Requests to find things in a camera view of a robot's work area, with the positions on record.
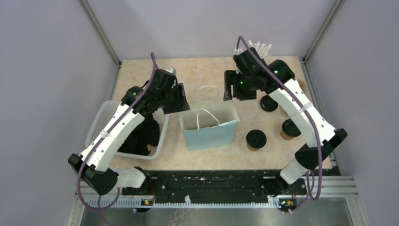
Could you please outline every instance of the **gray wall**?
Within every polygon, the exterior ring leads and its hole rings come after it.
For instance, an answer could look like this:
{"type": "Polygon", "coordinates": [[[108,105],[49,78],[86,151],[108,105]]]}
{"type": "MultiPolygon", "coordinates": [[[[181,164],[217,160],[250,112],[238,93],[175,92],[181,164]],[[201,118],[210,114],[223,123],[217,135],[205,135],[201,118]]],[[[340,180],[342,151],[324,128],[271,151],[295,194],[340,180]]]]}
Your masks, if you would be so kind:
{"type": "Polygon", "coordinates": [[[310,61],[372,225],[398,225],[399,1],[346,1],[310,61]]]}
{"type": "Polygon", "coordinates": [[[120,59],[226,57],[237,38],[303,56],[334,0],[89,0],[120,59]]]}
{"type": "Polygon", "coordinates": [[[116,67],[76,0],[0,2],[0,225],[65,225],[116,67]]]}

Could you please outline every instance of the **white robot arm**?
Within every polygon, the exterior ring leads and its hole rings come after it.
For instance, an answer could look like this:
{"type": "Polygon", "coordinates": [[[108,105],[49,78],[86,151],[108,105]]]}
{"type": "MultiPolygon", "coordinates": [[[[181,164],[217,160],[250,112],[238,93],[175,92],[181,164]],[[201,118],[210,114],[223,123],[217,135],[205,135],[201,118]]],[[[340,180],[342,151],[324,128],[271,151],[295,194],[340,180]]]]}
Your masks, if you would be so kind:
{"type": "Polygon", "coordinates": [[[155,112],[158,108],[162,108],[164,114],[190,109],[185,98],[184,86],[181,83],[177,83],[174,68],[168,70],[157,69],[153,80],[147,86],[149,88],[143,97],[121,118],[140,93],[143,92],[143,89],[137,86],[130,88],[122,98],[121,104],[118,106],[111,121],[105,126],[94,142],[79,155],[72,154],[68,159],[69,164],[76,172],[83,167],[81,178],[99,195],[104,195],[113,188],[140,188],[149,176],[148,173],[139,167],[133,169],[109,168],[112,157],[130,133],[147,116],[155,112]],[[120,121],[108,133],[109,128],[119,119],[120,121]],[[100,139],[102,139],[102,142],[89,156],[89,153],[100,139]]]}
{"type": "Polygon", "coordinates": [[[238,100],[256,99],[256,91],[258,89],[264,91],[287,112],[306,141],[306,144],[295,153],[295,157],[276,176],[274,183],[278,185],[275,186],[274,194],[277,195],[280,190],[284,190],[307,171],[314,170],[319,165],[315,130],[309,118],[305,115],[305,110],[313,119],[315,129],[318,131],[322,160],[326,159],[347,137],[347,133],[344,129],[334,128],[320,115],[301,90],[294,73],[284,61],[276,60],[266,65],[254,48],[235,55],[233,59],[238,71],[226,71],[224,73],[224,100],[231,100],[233,97],[238,100]],[[256,60],[249,51],[252,51],[252,54],[257,57],[256,60]],[[303,108],[257,61],[274,72],[275,77],[303,104],[303,108]]]}

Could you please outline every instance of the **light blue paper bag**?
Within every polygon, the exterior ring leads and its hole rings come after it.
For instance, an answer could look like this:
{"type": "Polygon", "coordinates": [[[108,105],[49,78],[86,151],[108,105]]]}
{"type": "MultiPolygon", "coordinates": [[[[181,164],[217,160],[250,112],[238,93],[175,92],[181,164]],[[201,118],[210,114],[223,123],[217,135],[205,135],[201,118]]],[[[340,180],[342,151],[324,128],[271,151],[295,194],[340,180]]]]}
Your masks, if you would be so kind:
{"type": "Polygon", "coordinates": [[[189,151],[230,145],[239,118],[232,101],[218,98],[190,104],[179,114],[180,128],[189,151]]]}

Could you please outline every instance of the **wooden table surface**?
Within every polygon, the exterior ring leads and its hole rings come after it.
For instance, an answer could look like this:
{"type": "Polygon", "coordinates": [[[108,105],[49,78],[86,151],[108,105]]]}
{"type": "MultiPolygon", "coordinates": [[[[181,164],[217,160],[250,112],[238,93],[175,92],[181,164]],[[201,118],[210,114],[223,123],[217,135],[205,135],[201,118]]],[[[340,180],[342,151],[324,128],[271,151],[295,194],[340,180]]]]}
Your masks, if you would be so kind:
{"type": "MultiPolygon", "coordinates": [[[[295,76],[304,82],[304,74],[297,56],[272,56],[266,60],[271,63],[276,59],[285,61],[295,76]]],[[[235,70],[232,57],[222,58],[182,58],[157,59],[159,68],[174,67],[179,83],[184,89],[189,103],[195,102],[198,89],[204,85],[219,88],[220,96],[224,93],[224,71],[235,70]]],[[[152,62],[146,60],[124,60],[115,89],[114,100],[121,100],[132,86],[142,86],[150,78],[152,62]]],[[[217,91],[209,88],[199,93],[199,101],[215,98],[217,91]]],[[[305,94],[311,99],[308,90],[305,94]]],[[[259,101],[265,93],[258,92],[257,100],[234,100],[240,122],[231,145],[188,151],[180,130],[178,113],[169,116],[168,130],[158,157],[153,160],[142,160],[123,156],[114,156],[111,165],[114,167],[132,168],[139,166],[145,170],[271,170],[282,169],[294,153],[304,145],[302,136],[286,141],[281,138],[282,123],[288,116],[278,107],[274,112],[265,112],[259,101]],[[247,149],[246,135],[250,130],[260,129],[267,137],[266,145],[256,152],[247,149]]],[[[324,169],[331,168],[327,158],[324,169]]]]}

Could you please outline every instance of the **zip tie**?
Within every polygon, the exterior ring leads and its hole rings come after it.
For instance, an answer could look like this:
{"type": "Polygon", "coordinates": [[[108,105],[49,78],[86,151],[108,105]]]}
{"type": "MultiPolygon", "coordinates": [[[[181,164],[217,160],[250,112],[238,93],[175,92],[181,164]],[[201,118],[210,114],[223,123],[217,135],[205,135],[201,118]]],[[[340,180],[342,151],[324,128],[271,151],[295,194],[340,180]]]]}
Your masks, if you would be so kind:
{"type": "Polygon", "coordinates": [[[254,45],[254,47],[255,47],[255,49],[256,49],[256,52],[259,54],[259,47],[260,47],[260,45],[261,45],[261,42],[257,42],[257,44],[256,45],[254,45]]]}
{"type": "Polygon", "coordinates": [[[299,109],[298,111],[294,112],[293,114],[290,114],[289,117],[293,118],[295,116],[297,116],[298,114],[302,114],[305,110],[308,110],[308,108],[312,107],[313,103],[312,102],[308,102],[306,104],[303,105],[303,107],[301,107],[301,109],[299,109]]]}
{"type": "Polygon", "coordinates": [[[102,138],[108,140],[112,144],[117,144],[119,146],[122,146],[123,142],[118,141],[116,138],[111,136],[106,130],[103,129],[103,131],[100,132],[100,135],[102,138]]]}
{"type": "Polygon", "coordinates": [[[259,51],[258,53],[259,57],[265,60],[269,58],[271,56],[271,54],[269,54],[270,49],[271,49],[271,44],[269,44],[267,47],[264,47],[262,50],[259,51]]]}
{"type": "Polygon", "coordinates": [[[109,134],[106,130],[103,129],[103,130],[100,132],[100,135],[101,135],[102,138],[106,138],[106,137],[108,137],[110,134],[109,134]]]}
{"type": "Polygon", "coordinates": [[[266,50],[265,49],[266,44],[262,43],[262,45],[260,46],[259,50],[258,50],[258,55],[261,56],[263,51],[266,50]]]}
{"type": "Polygon", "coordinates": [[[240,53],[242,53],[242,48],[235,48],[234,49],[234,55],[239,55],[240,53]]]}

